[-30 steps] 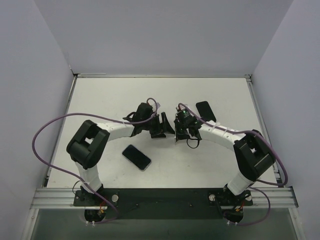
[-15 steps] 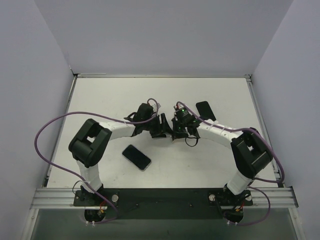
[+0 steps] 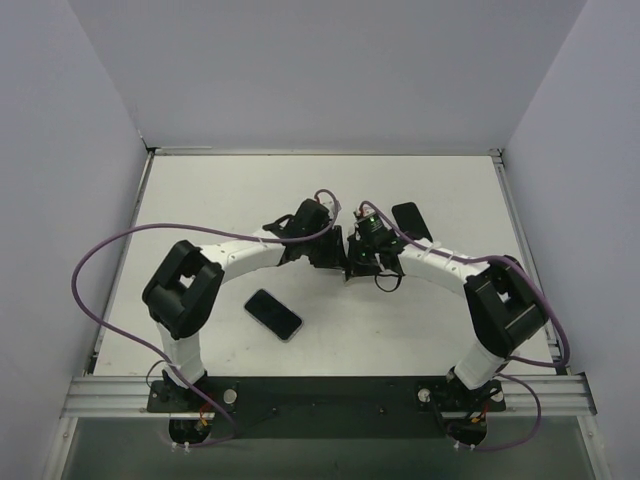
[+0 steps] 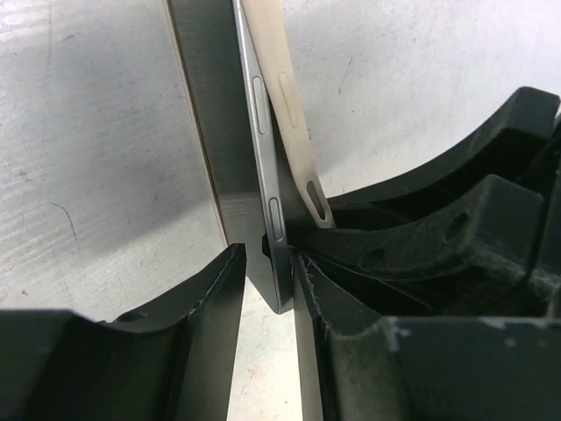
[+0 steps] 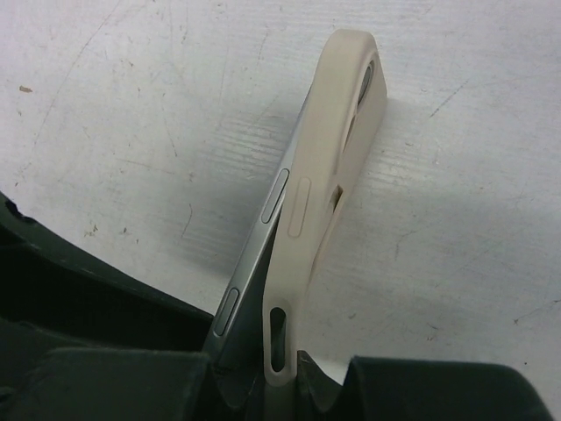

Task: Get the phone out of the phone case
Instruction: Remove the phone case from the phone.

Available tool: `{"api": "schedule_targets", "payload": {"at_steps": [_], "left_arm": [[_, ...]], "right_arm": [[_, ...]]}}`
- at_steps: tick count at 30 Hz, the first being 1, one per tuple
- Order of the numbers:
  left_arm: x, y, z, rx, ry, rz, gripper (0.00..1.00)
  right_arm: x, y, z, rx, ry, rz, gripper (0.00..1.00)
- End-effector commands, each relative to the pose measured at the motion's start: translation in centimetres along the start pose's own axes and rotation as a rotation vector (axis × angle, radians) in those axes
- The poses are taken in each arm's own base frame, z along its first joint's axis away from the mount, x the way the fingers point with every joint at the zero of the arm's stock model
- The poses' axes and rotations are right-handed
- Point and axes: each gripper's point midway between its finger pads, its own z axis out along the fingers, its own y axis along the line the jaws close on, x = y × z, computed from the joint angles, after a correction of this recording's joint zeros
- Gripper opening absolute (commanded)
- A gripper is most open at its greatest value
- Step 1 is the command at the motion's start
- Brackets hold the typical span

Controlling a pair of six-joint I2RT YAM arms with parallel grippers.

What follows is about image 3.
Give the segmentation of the black phone from beige case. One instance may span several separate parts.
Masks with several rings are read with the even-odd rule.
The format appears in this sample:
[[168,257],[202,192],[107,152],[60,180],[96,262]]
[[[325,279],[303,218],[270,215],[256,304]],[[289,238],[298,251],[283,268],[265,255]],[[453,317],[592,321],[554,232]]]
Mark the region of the black phone from beige case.
[[405,202],[391,208],[392,215],[400,230],[412,240],[433,241],[426,222],[414,202]]

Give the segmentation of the beige phone case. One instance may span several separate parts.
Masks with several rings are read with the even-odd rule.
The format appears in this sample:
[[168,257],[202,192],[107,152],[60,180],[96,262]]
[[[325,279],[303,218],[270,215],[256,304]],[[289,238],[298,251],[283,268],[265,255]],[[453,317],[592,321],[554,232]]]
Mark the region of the beige phone case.
[[372,272],[358,273],[353,271],[345,271],[343,279],[346,286],[355,286],[367,283],[373,284],[375,282],[376,276],[377,273]]

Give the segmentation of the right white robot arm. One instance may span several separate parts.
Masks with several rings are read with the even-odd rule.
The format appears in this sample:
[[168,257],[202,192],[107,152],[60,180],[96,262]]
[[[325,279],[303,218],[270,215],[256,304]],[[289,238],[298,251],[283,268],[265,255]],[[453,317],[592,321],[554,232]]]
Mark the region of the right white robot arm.
[[417,278],[466,300],[475,340],[450,373],[468,390],[489,382],[547,321],[536,293],[515,270],[513,260],[476,262],[441,250],[426,238],[398,234],[374,211],[355,214],[347,258],[352,277]]

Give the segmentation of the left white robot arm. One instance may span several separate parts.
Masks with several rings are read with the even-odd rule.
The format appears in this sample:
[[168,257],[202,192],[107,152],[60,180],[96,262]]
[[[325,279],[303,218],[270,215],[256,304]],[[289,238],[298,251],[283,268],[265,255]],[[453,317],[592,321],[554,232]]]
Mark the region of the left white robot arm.
[[161,335],[170,400],[183,411],[204,402],[199,331],[209,320],[222,285],[243,275],[276,268],[302,257],[320,269],[343,269],[342,231],[335,224],[335,198],[304,200],[295,213],[266,224],[252,235],[198,247],[174,244],[142,292],[142,301]]

